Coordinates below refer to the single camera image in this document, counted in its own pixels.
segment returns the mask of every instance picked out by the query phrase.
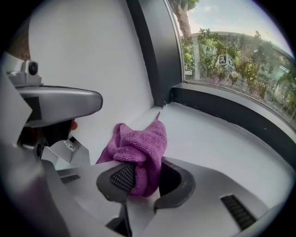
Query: tree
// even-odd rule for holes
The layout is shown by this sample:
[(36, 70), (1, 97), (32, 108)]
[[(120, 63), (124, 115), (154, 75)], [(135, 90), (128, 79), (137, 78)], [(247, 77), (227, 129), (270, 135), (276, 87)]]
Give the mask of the tree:
[(254, 37), (242, 34), (239, 38), (240, 57), (236, 63), (236, 71), (247, 80), (250, 93), (257, 93), (264, 99), (271, 73), (278, 64), (278, 57), (271, 42), (262, 40), (258, 31)]
[(199, 0), (169, 0), (174, 14), (177, 16), (180, 30), (183, 34), (184, 40), (191, 39), (191, 29), (187, 16), (187, 11), (195, 8)]

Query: sky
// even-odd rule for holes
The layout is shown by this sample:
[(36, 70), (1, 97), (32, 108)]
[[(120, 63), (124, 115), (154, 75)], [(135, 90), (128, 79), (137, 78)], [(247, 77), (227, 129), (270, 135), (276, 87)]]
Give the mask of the sky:
[(271, 41), (293, 55), (277, 26), (252, 0), (200, 0), (196, 7), (188, 12), (188, 19), (192, 33), (199, 32), (200, 28), (209, 28), (211, 31), (254, 36), (255, 32), (259, 31), (262, 39)]

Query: window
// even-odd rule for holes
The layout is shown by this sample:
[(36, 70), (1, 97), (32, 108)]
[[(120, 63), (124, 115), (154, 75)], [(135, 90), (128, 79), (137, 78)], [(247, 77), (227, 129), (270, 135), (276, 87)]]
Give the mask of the window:
[(168, 0), (179, 28), (184, 80), (268, 106), (296, 128), (296, 68), (279, 29), (251, 0)]

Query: white wall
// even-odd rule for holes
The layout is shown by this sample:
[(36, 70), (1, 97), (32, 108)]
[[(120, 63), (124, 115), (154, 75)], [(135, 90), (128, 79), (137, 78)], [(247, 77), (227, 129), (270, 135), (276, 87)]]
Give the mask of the white wall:
[(73, 135), (94, 164), (116, 123), (153, 106), (141, 47), (124, 0), (53, 0), (33, 14), (31, 59), (47, 85), (98, 91), (103, 108), (79, 118)]

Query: microfiber cloth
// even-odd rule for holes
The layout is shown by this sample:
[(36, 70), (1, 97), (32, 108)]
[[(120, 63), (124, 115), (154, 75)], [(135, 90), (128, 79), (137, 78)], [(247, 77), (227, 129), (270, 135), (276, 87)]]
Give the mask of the microfiber cloth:
[(137, 162), (136, 183), (131, 196), (149, 197), (159, 184), (161, 158), (167, 148), (167, 133), (156, 119), (143, 131), (134, 131), (126, 124), (116, 124), (113, 136), (96, 164), (108, 161)]

